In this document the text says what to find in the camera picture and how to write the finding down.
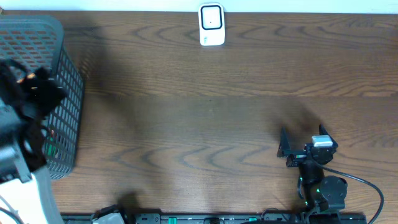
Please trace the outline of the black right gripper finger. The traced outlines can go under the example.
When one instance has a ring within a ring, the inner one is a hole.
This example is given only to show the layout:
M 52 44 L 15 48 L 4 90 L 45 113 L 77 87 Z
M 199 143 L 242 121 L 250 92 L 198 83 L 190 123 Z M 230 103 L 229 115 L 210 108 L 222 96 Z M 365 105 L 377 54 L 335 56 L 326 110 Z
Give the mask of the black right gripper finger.
M 285 128 L 282 128 L 280 132 L 280 142 L 277 151 L 277 157 L 288 157 L 290 153 L 291 149 L 290 149 L 289 139 L 287 137 Z
M 332 138 L 332 136 L 328 133 L 328 131 L 325 129 L 324 125 L 320 124 L 319 127 L 319 134 L 320 135 L 325 135 L 328 136 L 332 142 L 332 147 L 335 149 L 338 147 L 338 143 Z

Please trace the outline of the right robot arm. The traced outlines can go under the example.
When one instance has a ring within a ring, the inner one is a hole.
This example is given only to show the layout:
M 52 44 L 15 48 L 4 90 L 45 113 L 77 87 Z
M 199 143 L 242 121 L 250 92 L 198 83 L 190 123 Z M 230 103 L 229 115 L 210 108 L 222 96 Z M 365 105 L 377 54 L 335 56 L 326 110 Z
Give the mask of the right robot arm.
M 301 151 L 291 148 L 286 130 L 281 130 L 277 157 L 285 158 L 287 167 L 299 169 L 298 194 L 307 203 L 300 213 L 302 223 L 320 223 L 327 217 L 339 223 L 338 212 L 345 208 L 348 184 L 345 179 L 324 174 L 324 165 L 333 160 L 337 148 L 338 143 L 323 125 Z

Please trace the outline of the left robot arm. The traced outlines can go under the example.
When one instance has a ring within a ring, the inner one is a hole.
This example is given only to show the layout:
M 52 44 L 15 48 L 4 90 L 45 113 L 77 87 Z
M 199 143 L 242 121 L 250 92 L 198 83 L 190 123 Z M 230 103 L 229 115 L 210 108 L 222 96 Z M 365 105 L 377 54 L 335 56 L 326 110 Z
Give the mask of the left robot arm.
M 1 60 L 1 223 L 129 223 L 118 206 L 63 215 L 52 179 L 72 171 L 82 84 Z

